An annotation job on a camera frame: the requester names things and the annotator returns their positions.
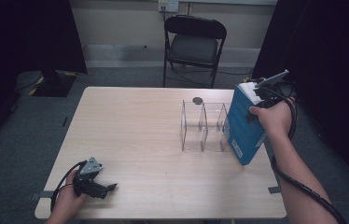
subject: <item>wooden table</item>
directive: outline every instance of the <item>wooden table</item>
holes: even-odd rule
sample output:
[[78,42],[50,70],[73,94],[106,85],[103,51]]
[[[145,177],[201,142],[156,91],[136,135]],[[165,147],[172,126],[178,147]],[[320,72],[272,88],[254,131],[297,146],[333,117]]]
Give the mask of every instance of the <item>wooden table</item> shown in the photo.
[[[231,90],[89,87],[63,141],[45,190],[70,167],[95,157],[101,185],[118,183],[102,199],[89,198],[81,219],[279,218],[286,215],[267,152],[243,167],[232,151],[182,151],[183,100],[228,103]],[[49,199],[35,215],[49,217]]]

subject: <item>gray carpet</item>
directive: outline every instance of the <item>gray carpet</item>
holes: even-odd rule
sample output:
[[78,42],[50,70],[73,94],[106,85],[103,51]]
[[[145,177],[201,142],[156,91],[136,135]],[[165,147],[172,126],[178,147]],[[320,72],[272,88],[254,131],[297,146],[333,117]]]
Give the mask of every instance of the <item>gray carpet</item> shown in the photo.
[[[225,68],[221,72],[247,74],[250,68]],[[181,79],[168,70],[169,77]],[[20,74],[18,87],[34,82],[39,72]],[[206,73],[188,73],[193,82],[209,84]],[[247,75],[218,73],[216,89],[233,89]],[[36,201],[32,192],[45,187],[50,170],[62,145],[82,92],[88,86],[160,87],[162,68],[90,68],[79,75],[66,98],[33,97],[20,91],[14,113],[0,128],[0,223],[44,223],[35,218]],[[201,88],[191,81],[167,80],[167,87]],[[299,106],[300,117],[293,142],[301,156],[321,180],[333,203],[349,223],[349,169],[336,153],[319,138],[318,124]],[[271,148],[266,142],[269,153]],[[237,220],[237,223],[288,223],[276,220]]]

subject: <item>person's left hand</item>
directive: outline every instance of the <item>person's left hand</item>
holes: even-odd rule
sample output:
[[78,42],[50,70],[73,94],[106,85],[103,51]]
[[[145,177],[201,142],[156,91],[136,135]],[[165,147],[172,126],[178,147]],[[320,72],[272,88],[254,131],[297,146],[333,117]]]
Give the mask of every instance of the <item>person's left hand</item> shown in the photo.
[[72,218],[82,207],[83,203],[87,201],[88,195],[81,194],[76,196],[73,188],[73,177],[77,170],[72,171],[66,178],[65,186],[59,192],[53,211],[47,223],[65,223]]

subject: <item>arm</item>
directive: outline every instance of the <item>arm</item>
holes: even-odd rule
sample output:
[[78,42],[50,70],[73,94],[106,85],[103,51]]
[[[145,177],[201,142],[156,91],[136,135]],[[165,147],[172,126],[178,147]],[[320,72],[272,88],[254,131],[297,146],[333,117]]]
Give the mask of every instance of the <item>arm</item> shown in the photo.
[[[300,181],[329,202],[320,182],[309,170],[292,145],[287,133],[291,125],[291,113],[285,102],[269,108],[250,107],[258,116],[272,143],[277,167],[283,173]],[[280,178],[282,196],[288,217],[292,223],[337,223],[336,219],[319,203],[301,190]]]
[[55,207],[47,221],[47,224],[63,224],[72,218],[81,209],[82,204],[87,201],[88,195],[76,196],[73,189],[73,177],[77,170],[74,170],[66,178],[65,186],[61,189]]

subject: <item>chair backrest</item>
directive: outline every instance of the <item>chair backrest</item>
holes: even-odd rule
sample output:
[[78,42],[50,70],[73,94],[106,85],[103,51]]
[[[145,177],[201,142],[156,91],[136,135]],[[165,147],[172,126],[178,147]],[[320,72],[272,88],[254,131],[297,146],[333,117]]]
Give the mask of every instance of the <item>chair backrest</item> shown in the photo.
[[165,33],[195,35],[225,40],[227,29],[221,22],[205,18],[176,15],[168,18],[164,24]]

